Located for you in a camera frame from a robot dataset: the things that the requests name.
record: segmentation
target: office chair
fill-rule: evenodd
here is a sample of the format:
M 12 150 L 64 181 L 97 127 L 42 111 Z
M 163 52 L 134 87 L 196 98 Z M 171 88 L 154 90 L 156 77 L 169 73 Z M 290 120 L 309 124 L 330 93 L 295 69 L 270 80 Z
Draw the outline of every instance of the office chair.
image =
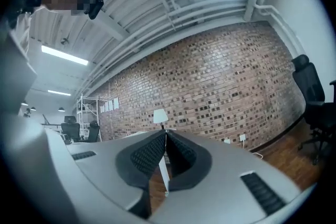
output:
M 97 121 L 90 122 L 90 130 L 89 130 L 89 137 L 86 140 L 81 140 L 81 142 L 86 143 L 95 143 L 98 138 L 100 126 L 98 125 Z
M 61 123 L 63 134 L 67 134 L 74 142 L 79 142 L 79 123 L 76 122 L 75 116 L 65 116 L 64 123 Z
M 317 75 L 315 66 L 309 62 L 306 55 L 300 55 L 292 60 L 295 66 L 293 78 L 300 88 L 304 100 L 306 101 L 306 110 L 303 114 L 304 119 L 313 130 L 313 138 L 300 144 L 298 150 L 303 145 L 320 142 L 318 152 L 313 160 L 316 165 L 322 151 L 323 142 L 333 142 L 333 134 L 336 130 L 336 93 L 334 88 L 334 102 L 325 103 L 324 91 Z M 336 87 L 336 80 L 330 85 Z

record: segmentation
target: fluorescent light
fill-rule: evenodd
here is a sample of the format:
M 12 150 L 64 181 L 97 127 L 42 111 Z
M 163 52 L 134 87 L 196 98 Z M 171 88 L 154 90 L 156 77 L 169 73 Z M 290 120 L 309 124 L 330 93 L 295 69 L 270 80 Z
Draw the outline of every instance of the fluorescent light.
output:
M 67 95 L 67 96 L 71 96 L 70 93 L 65 93 L 65 92 L 56 92 L 56 91 L 51 91 L 51 90 L 48 90 L 48 92 L 50 92 L 50 93 L 56 93 L 56 94 L 62 94 L 62 95 Z
M 51 48 L 43 46 L 43 45 L 41 46 L 41 50 L 42 50 L 42 52 L 45 52 L 46 54 L 51 54 L 51 55 L 54 55 L 54 56 L 57 56 L 57 57 L 60 57 L 60 58 L 63 58 L 63 59 L 67 59 L 69 61 L 77 62 L 77 63 L 80 63 L 81 65 L 86 66 L 88 64 L 87 60 L 80 59 L 76 56 L 66 54 L 66 53 L 61 52 L 59 50 L 54 50 L 54 49 L 51 49 Z

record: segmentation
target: headphones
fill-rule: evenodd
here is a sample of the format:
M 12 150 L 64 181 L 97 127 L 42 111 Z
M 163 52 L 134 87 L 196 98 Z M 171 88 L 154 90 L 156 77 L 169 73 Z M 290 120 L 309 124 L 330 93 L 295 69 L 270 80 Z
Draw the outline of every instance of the headphones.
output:
M 93 0 L 93 3 L 90 5 L 89 11 L 85 14 L 88 14 L 89 18 L 93 20 L 96 18 L 100 9 L 103 7 L 103 5 L 104 5 L 104 0 Z

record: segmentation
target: table lamp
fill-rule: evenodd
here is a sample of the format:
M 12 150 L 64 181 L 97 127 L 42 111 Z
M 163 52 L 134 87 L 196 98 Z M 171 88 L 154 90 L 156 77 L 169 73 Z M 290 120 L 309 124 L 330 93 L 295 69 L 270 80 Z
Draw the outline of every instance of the table lamp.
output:
M 164 129 L 162 122 L 165 122 L 168 120 L 168 117 L 166 115 L 166 112 L 164 109 L 156 109 L 154 110 L 154 119 L 153 123 L 160 123 L 161 128 Z

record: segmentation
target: metal rack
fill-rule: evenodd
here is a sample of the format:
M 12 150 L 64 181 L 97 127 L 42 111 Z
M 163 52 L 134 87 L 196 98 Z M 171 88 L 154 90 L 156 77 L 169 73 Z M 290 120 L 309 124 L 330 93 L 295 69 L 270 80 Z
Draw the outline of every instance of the metal rack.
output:
M 99 98 L 85 97 L 83 94 L 80 95 L 80 98 L 76 102 L 76 111 L 77 111 L 77 122 L 80 125 L 80 135 L 87 137 L 89 135 L 89 125 L 90 122 L 96 120 L 99 124 L 99 113 L 98 113 L 98 101 L 102 100 Z M 99 130 L 98 137 L 100 141 L 101 134 Z

